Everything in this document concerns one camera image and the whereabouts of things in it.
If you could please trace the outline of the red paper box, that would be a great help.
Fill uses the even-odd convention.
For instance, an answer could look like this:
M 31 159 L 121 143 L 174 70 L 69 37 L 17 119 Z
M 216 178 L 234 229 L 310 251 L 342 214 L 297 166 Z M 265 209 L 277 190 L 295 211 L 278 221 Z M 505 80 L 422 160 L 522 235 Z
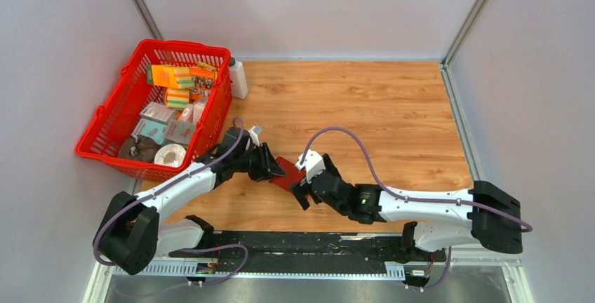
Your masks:
M 292 188 L 296 184 L 300 185 L 301 181 L 305 178 L 306 172 L 304 170 L 299 170 L 292 161 L 289 161 L 282 156 L 278 156 L 276 162 L 286 174 L 284 176 L 274 176 L 269 180 L 269 183 L 274 184 L 285 191 L 292 192 Z

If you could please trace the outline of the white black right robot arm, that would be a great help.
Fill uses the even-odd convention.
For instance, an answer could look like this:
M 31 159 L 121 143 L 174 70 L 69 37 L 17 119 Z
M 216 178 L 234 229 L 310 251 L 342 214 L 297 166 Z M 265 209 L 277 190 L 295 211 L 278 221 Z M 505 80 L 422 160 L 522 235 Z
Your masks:
M 315 203 L 325 203 L 360 224 L 404 220 L 400 250 L 418 260 L 426 252 L 478 243 L 487 250 L 523 252 L 521 204 L 491 182 L 470 189 L 411 191 L 344 181 L 329 155 L 309 150 L 294 165 L 298 182 Z

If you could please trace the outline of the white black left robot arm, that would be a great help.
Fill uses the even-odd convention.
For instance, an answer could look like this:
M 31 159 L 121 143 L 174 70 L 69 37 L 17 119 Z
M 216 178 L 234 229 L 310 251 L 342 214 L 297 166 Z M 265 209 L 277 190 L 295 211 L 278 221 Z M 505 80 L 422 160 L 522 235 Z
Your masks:
M 96 260 L 135 275 L 155 257 L 179 250 L 190 250 L 197 257 L 211 254 L 215 240 L 203 219 L 189 215 L 173 224 L 164 221 L 236 173 L 245 173 L 255 182 L 286 176 L 267 144 L 259 142 L 258 134 L 258 128 L 231 127 L 221 143 L 171 179 L 136 195 L 116 194 L 93 239 Z

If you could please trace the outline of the pink white box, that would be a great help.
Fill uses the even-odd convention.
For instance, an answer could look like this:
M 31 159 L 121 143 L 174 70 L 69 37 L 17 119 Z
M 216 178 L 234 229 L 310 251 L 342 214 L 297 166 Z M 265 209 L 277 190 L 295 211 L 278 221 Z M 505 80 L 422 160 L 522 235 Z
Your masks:
M 142 119 L 147 119 L 157 123 L 167 124 L 169 121 L 176 119 L 179 111 L 171 109 L 166 105 L 149 102 L 139 113 Z

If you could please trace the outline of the orange green box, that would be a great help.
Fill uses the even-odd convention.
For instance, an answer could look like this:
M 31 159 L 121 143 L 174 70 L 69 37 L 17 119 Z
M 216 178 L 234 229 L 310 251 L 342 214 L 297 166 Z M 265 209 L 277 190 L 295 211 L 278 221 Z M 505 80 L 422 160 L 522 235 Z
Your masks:
M 153 86 L 175 89 L 191 89 L 195 87 L 190 67 L 171 65 L 146 66 L 147 83 Z

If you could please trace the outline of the white plastic bottle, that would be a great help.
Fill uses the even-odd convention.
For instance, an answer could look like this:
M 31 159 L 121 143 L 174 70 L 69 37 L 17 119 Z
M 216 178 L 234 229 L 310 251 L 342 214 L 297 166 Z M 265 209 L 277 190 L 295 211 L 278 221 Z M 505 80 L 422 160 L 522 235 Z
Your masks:
M 230 58 L 228 68 L 232 96 L 244 100 L 248 95 L 248 84 L 244 65 L 241 61 Z

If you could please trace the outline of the pink grey packet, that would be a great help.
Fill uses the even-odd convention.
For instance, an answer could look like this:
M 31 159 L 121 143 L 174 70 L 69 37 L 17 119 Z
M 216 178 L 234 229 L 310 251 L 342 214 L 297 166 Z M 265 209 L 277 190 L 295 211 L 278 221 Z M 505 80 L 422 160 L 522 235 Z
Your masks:
M 171 120 L 168 122 L 164 137 L 174 143 L 189 145 L 196 125 L 187 121 Z

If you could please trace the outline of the orange snack packet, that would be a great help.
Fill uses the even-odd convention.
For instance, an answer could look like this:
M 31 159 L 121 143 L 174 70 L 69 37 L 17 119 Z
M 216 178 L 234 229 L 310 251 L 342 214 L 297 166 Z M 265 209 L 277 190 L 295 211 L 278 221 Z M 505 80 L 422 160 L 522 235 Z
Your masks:
M 217 67 L 197 62 L 196 66 L 190 67 L 190 74 L 194 82 L 194 87 L 190 89 L 190 100 L 195 102 L 203 97 L 209 97 L 218 78 Z

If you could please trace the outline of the teal white packet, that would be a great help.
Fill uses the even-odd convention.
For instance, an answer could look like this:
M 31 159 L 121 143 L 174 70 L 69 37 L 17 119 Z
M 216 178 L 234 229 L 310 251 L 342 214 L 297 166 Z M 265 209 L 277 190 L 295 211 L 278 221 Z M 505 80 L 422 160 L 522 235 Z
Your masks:
M 133 129 L 131 136 L 138 139 L 141 135 L 152 139 L 158 145 L 165 145 L 166 124 L 141 118 Z

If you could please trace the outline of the brown bag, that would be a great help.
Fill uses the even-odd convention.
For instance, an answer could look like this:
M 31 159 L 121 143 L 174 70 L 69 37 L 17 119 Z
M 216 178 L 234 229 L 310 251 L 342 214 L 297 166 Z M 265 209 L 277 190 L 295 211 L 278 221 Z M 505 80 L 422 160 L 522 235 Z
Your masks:
M 152 138 L 138 135 L 127 138 L 120 146 L 117 157 L 143 163 L 152 163 L 161 148 Z

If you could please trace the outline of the red plastic basket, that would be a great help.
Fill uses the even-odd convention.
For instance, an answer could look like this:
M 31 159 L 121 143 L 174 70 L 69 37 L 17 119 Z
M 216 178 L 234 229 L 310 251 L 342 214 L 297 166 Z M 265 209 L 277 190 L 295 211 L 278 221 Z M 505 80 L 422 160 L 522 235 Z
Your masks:
M 191 41 L 142 40 L 120 71 L 120 78 L 76 145 L 78 156 L 99 161 L 119 172 L 141 180 L 163 182 L 187 168 L 213 147 L 220 136 L 232 102 L 227 48 Z M 218 68 L 206 108 L 197 123 L 187 153 L 179 168 L 121 159 L 118 151 L 140 120 L 140 112 L 150 102 L 164 97 L 164 89 L 146 79 L 148 65 L 194 65 L 206 62 Z

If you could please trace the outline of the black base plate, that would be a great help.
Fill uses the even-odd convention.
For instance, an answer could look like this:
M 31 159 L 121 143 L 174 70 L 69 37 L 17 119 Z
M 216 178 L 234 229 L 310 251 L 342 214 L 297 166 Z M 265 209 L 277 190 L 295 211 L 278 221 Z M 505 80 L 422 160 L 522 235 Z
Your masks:
M 248 259 L 243 272 L 290 274 L 381 274 L 385 264 L 445 262 L 446 252 L 428 252 L 401 246 L 398 234 L 355 234 L 289 231 L 217 231 L 200 242 L 200 248 L 224 246 L 206 253 L 218 260 L 220 271 L 235 269 L 243 259 L 244 245 Z

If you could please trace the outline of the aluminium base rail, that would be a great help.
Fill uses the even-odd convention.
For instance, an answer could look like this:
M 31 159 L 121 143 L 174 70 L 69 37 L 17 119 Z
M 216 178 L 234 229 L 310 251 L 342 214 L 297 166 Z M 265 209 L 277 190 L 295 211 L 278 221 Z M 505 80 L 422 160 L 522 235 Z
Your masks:
M 441 287 L 465 267 L 495 267 L 513 302 L 532 302 L 521 260 L 480 248 L 418 250 L 403 234 L 208 231 L 192 252 L 155 257 L 142 276 L 192 286 L 206 278 L 391 281 L 415 292 Z

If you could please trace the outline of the aluminium frame post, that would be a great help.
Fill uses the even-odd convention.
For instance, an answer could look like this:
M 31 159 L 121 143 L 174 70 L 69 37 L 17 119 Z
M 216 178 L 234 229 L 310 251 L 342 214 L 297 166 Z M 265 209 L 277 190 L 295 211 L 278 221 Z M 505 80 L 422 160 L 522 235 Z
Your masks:
M 162 40 L 163 36 L 159 30 L 155 19 L 153 18 L 148 5 L 145 0 L 131 0 L 134 7 L 136 8 L 142 22 L 144 23 L 147 31 L 153 39 Z
M 444 68 L 449 67 L 453 61 L 455 60 L 457 54 L 459 53 L 464 41 L 466 40 L 468 34 L 471 32 L 474 23 L 476 22 L 477 18 L 480 16 L 482 10 L 484 9 L 485 5 L 488 3 L 489 0 L 475 0 L 470 8 L 466 18 L 464 19 L 461 27 L 459 28 L 453 42 L 451 43 L 450 47 L 448 48 L 445 56 L 443 57 L 441 64 Z

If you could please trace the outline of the right aluminium frame post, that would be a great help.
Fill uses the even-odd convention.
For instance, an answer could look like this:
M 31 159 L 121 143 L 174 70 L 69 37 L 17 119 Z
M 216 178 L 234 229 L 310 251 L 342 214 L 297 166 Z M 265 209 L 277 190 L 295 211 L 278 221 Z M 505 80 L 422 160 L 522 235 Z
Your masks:
M 482 10 L 484 9 L 485 5 L 488 3 L 489 0 L 475 0 L 470 8 L 466 18 L 464 19 L 461 27 L 459 28 L 453 42 L 451 43 L 450 47 L 448 48 L 445 56 L 443 57 L 441 64 L 444 68 L 449 67 L 453 61 L 455 60 L 457 54 L 459 53 L 464 41 L 466 40 L 468 34 L 471 32 L 474 23 L 476 22 L 477 18 L 480 16 Z

